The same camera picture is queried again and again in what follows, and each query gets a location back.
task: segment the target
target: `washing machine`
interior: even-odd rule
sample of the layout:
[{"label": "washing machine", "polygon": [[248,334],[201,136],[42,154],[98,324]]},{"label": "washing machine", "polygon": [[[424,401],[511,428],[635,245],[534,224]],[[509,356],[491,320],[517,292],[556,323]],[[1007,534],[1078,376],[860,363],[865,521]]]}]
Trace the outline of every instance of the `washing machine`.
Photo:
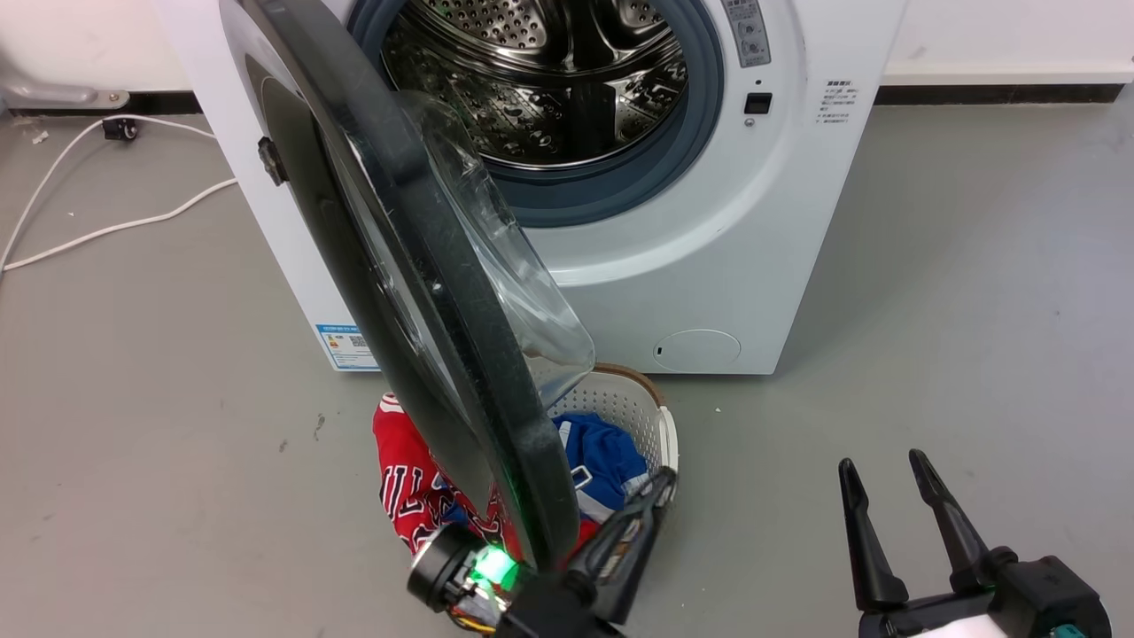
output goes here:
[{"label": "washing machine", "polygon": [[[376,368],[265,171],[234,27],[214,0],[154,2],[314,338],[337,369]],[[600,360],[756,375],[776,368],[904,5],[325,0],[339,26],[320,37],[340,48],[325,63],[369,62],[344,91],[454,110]],[[295,62],[310,36],[278,53]]]},{"label": "washing machine", "polygon": [[383,494],[498,500],[541,569],[596,359],[775,369],[903,5],[154,1],[321,348],[438,465]]}]

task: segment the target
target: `laundry basket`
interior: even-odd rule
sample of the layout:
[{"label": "laundry basket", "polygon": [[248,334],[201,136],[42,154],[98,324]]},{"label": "laundry basket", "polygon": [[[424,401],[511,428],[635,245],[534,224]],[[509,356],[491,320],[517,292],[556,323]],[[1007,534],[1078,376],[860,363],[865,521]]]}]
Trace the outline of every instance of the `laundry basket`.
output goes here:
[{"label": "laundry basket", "polygon": [[629,368],[598,364],[594,371],[548,410],[551,417],[594,412],[629,433],[650,473],[661,466],[677,470],[677,429],[661,392]]}]

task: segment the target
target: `green led light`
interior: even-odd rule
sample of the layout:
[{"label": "green led light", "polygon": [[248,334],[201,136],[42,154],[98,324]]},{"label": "green led light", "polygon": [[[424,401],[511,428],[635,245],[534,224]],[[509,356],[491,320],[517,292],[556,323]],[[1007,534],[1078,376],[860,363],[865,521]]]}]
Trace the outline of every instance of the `green led light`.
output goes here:
[{"label": "green led light", "polygon": [[474,576],[481,576],[493,585],[510,589],[516,582],[519,565],[507,553],[496,547],[488,547],[473,563]]}]

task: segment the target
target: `washing machine door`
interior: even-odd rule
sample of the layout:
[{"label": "washing machine door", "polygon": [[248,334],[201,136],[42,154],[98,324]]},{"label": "washing machine door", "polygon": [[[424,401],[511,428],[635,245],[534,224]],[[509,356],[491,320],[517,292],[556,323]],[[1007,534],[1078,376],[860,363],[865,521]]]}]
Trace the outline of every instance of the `washing machine door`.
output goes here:
[{"label": "washing machine door", "polygon": [[578,510],[547,408],[594,347],[460,121],[391,93],[321,2],[221,0],[221,17],[264,167],[295,196],[401,407],[481,512],[500,487],[524,559],[555,565]]}]

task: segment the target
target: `cable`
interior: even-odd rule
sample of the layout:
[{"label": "cable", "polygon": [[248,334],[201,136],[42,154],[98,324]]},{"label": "cable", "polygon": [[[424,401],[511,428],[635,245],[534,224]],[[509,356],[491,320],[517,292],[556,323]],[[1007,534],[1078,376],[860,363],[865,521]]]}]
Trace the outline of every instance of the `cable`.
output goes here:
[{"label": "cable", "polygon": [[475,633],[480,633],[481,636],[492,636],[493,633],[496,633],[494,627],[489,627],[486,624],[480,623],[473,620],[472,616],[467,616],[457,611],[448,610],[446,612],[446,615],[449,616],[449,620],[451,620],[454,624],[456,624],[460,629],[464,629],[465,631],[473,631]]},{"label": "cable", "polygon": [[225,188],[227,186],[231,186],[232,184],[236,184],[236,179],[235,178],[234,179],[226,179],[225,181],[221,181],[220,184],[213,184],[212,186],[205,188],[201,193],[197,193],[192,199],[189,199],[189,201],[185,202],[184,204],[177,206],[172,212],[167,212],[166,214],[159,214],[159,215],[155,215],[155,216],[147,216],[145,219],[138,219],[138,220],[135,220],[135,221],[127,221],[125,223],[119,223],[117,226],[111,226],[109,228],[103,228],[102,230],[96,230],[94,232],[91,232],[90,235],[84,235],[84,236],[82,236],[82,237],[79,237],[77,239],[71,239],[71,240],[69,240],[66,244],[62,244],[60,246],[56,246],[56,247],[53,247],[51,249],[43,250],[43,252],[41,252],[37,255],[29,256],[27,258],[22,258],[19,261],[15,261],[12,263],[9,263],[8,265],[3,266],[3,271],[7,272],[9,270],[15,270],[17,267],[23,267],[25,265],[31,265],[32,263],[35,263],[36,261],[40,261],[41,258],[46,258],[46,257],[49,257],[49,256],[51,256],[53,254],[58,254],[58,253],[61,253],[61,252],[64,252],[66,249],[70,249],[70,248],[75,247],[75,246],[77,246],[79,244],[85,244],[86,241],[90,241],[91,239],[101,237],[103,235],[109,235],[111,232],[116,232],[118,230],[125,230],[127,228],[135,228],[137,226],[145,226],[146,223],[155,223],[158,221],[166,221],[167,219],[172,219],[172,218],[177,216],[178,214],[181,214],[186,210],[191,209],[193,206],[193,204],[200,202],[201,199],[208,197],[209,195],[215,193],[217,190],[220,190],[221,188]]},{"label": "cable", "polygon": [[8,270],[14,270],[16,267],[20,267],[23,265],[27,265],[29,263],[34,263],[36,261],[40,261],[41,258],[45,258],[45,257],[51,256],[53,254],[57,254],[57,253],[60,253],[60,252],[66,250],[68,248],[75,247],[75,246],[77,246],[79,244],[86,243],[86,241],[88,241],[91,239],[94,239],[95,237],[101,237],[103,235],[107,235],[109,232],[113,232],[116,230],[124,230],[126,228],[133,228],[135,226],[143,226],[145,223],[153,223],[153,222],[156,222],[156,221],[164,221],[167,219],[172,219],[174,216],[177,216],[178,214],[185,212],[189,206],[192,206],[193,204],[200,202],[201,199],[203,199],[204,197],[211,195],[212,193],[215,193],[217,190],[219,190],[219,189],[221,189],[221,188],[223,188],[226,186],[231,186],[232,184],[236,184],[236,179],[228,179],[228,180],[221,181],[220,184],[215,184],[215,185],[209,187],[208,189],[205,189],[204,192],[202,192],[197,196],[195,196],[192,199],[185,202],[184,204],[181,204],[181,206],[177,207],[172,212],[169,212],[169,213],[166,213],[166,214],[160,214],[158,216],[151,216],[151,218],[147,218],[147,219],[139,219],[137,221],[130,221],[130,222],[127,222],[127,223],[119,223],[118,226],[111,226],[110,228],[103,228],[102,230],[99,230],[99,231],[95,231],[95,232],[91,232],[90,235],[86,235],[84,237],[79,237],[78,239],[75,239],[75,240],[71,240],[71,241],[67,241],[66,244],[64,244],[61,246],[57,246],[57,247],[53,247],[53,248],[51,248],[49,250],[44,250],[44,252],[42,252],[42,253],[40,253],[40,254],[35,255],[35,256],[31,256],[28,258],[24,258],[24,260],[20,260],[18,262],[16,262],[16,263],[9,264],[8,263],[8,257],[11,255],[12,248],[16,247],[16,241],[19,239],[19,232],[24,229],[24,223],[27,221],[28,214],[32,212],[32,206],[35,205],[35,199],[39,198],[40,193],[43,190],[43,186],[46,185],[46,182],[48,182],[49,179],[51,179],[51,176],[56,172],[56,169],[59,168],[59,163],[64,160],[65,156],[67,156],[67,153],[69,153],[70,150],[74,148],[76,144],[78,144],[79,139],[82,139],[83,137],[86,136],[87,133],[90,133],[90,131],[92,131],[92,130],[94,130],[96,128],[100,128],[102,126],[103,121],[111,120],[111,119],[136,119],[136,120],[141,120],[141,121],[152,121],[154,124],[161,124],[161,125],[170,126],[170,127],[174,127],[174,128],[181,128],[184,130],[191,130],[191,131],[196,133],[198,135],[204,135],[205,137],[209,137],[210,139],[215,139],[217,138],[217,136],[213,135],[212,133],[209,133],[208,130],[202,130],[201,128],[196,128],[196,127],[189,126],[187,124],[178,124],[176,121],[168,121],[168,120],[164,120],[164,119],[158,119],[155,117],[146,117],[146,116],[141,116],[141,114],[112,114],[112,116],[108,116],[108,117],[104,117],[104,118],[100,119],[99,121],[92,124],[91,126],[87,126],[86,128],[83,129],[82,133],[79,133],[77,136],[75,136],[75,138],[71,139],[69,144],[67,144],[67,147],[64,148],[64,152],[59,153],[59,156],[56,158],[54,162],[52,162],[51,168],[48,169],[48,173],[43,176],[43,179],[40,181],[40,185],[35,187],[35,192],[32,193],[32,198],[28,199],[27,205],[24,206],[24,212],[20,213],[19,220],[16,221],[16,228],[15,228],[15,230],[11,231],[11,237],[9,237],[9,239],[8,239],[8,245],[5,247],[3,254],[0,254],[0,280],[3,279],[3,273],[6,271],[8,271]]}]

